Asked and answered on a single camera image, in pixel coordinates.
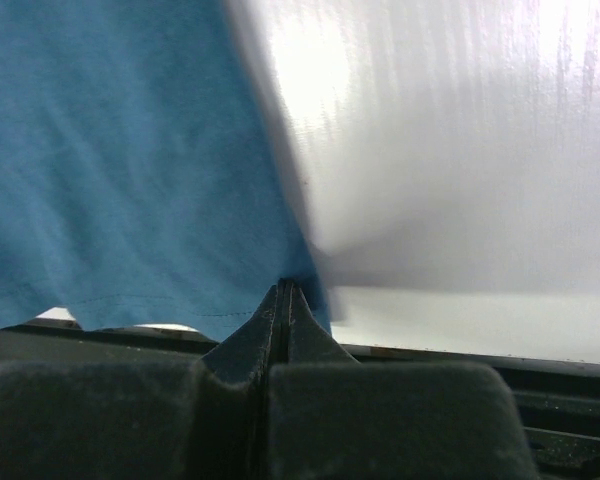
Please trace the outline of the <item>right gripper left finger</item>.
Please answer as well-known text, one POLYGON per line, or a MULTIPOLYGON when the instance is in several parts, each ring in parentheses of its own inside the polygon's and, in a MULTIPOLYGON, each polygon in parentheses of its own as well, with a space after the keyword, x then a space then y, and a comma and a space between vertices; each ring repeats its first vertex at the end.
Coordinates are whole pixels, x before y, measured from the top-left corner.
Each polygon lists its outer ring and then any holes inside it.
POLYGON ((0 479, 254 479, 283 295, 195 361, 0 365, 0 479))

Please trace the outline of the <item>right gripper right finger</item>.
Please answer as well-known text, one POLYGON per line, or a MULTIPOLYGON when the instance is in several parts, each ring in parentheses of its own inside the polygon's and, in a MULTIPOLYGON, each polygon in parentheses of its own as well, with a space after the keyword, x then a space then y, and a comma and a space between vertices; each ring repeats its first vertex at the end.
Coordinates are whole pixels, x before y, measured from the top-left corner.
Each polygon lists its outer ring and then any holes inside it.
POLYGON ((268 380, 272 479, 534 479, 513 394, 475 362, 353 359, 282 286, 284 362, 268 380))

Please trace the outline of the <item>teal blue t shirt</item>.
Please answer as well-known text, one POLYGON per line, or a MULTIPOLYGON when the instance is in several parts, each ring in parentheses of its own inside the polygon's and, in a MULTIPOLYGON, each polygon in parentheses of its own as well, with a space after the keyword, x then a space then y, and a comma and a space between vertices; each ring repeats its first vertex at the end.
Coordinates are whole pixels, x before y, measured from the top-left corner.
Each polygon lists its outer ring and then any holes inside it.
POLYGON ((0 1, 0 329, 221 341, 280 279, 324 289, 219 1, 0 1))

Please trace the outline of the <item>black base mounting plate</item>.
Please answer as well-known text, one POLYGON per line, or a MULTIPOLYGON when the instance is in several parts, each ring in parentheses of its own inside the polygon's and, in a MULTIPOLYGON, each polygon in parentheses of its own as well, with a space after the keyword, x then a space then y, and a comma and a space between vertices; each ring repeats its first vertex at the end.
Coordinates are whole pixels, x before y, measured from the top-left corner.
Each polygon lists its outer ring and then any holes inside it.
MULTIPOLYGON (((43 319, 0 330, 7 361, 130 362, 197 360, 214 348, 202 335, 134 327, 84 332, 43 319)), ((514 393, 544 479, 600 479, 600 365, 473 356, 493 367, 514 393)))

